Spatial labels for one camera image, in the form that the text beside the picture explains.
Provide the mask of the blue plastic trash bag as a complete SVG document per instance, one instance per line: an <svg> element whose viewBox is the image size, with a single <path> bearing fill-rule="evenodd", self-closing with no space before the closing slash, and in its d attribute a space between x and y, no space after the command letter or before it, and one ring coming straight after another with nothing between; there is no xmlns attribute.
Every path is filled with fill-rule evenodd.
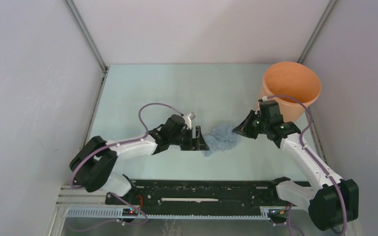
<svg viewBox="0 0 378 236"><path fill-rule="evenodd" d="M204 156L209 157L218 152L224 152L234 149L239 145L241 138L233 133L236 127L234 123L225 122L213 128L211 133L204 137L209 150L204 151Z"/></svg>

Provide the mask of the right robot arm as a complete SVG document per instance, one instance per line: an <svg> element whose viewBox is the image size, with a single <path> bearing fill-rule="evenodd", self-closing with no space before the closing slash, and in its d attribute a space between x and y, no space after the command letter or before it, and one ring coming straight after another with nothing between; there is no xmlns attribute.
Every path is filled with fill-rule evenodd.
<svg viewBox="0 0 378 236"><path fill-rule="evenodd" d="M287 201L309 214L321 231L342 226L359 216L359 187L352 179L344 179L333 171L307 144L303 131L291 121L285 122L277 101L263 97L259 109L248 116L232 132L256 139L266 135L277 148L287 153L310 184L306 188L292 180L279 178L267 191L267 201L278 206Z"/></svg>

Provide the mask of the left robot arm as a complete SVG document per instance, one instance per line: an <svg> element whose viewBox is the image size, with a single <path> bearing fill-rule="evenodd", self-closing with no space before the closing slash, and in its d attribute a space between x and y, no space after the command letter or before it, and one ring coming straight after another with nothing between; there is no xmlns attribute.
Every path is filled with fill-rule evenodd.
<svg viewBox="0 0 378 236"><path fill-rule="evenodd" d="M178 146L181 151L208 151L200 126L192 126L194 118L194 113L172 115L141 137L122 141L92 137L69 164L71 185L84 187L87 192L104 190L116 194L124 205L132 204L136 192L132 181L120 173L120 164L131 158L159 154L170 146Z"/></svg>

